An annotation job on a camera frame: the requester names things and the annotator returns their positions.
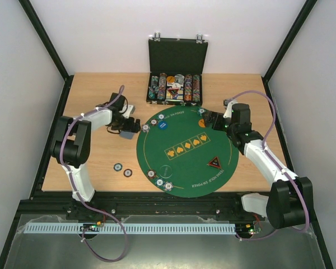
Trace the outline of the grey chips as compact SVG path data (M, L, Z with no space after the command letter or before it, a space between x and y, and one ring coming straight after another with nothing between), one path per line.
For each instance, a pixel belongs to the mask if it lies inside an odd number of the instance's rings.
M150 126L148 124L144 124L142 126L142 132L149 132L150 131Z

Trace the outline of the blue patterned card deck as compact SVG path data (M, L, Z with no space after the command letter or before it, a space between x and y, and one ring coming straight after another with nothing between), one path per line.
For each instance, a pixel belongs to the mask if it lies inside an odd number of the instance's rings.
M134 137L134 132L120 131L119 136L124 139L132 140Z

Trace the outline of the teal poker chip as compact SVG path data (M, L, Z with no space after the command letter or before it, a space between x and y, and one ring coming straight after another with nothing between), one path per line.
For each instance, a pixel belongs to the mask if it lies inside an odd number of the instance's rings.
M115 171L121 171L123 168L122 164L121 163L116 163L114 164L114 170Z

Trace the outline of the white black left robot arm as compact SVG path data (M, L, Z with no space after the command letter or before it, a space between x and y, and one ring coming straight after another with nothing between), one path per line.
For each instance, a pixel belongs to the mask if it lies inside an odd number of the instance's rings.
M86 164L91 152L92 132L108 127L120 137L131 140L141 130L140 120L132 117L135 109L121 93L113 93L108 102L89 112L58 119L50 155L64 169L73 199L90 202L95 194Z

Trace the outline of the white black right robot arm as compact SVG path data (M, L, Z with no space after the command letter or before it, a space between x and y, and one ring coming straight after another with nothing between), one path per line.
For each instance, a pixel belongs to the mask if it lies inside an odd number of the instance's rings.
M298 177L286 167L267 146L263 136L253 130L250 107L232 100L224 113L201 109L204 125L226 133L232 145L249 159L270 184L268 196L250 193L233 205L238 219L252 213L264 216L275 229L301 226L301 232L310 225L309 210L313 207L312 182Z

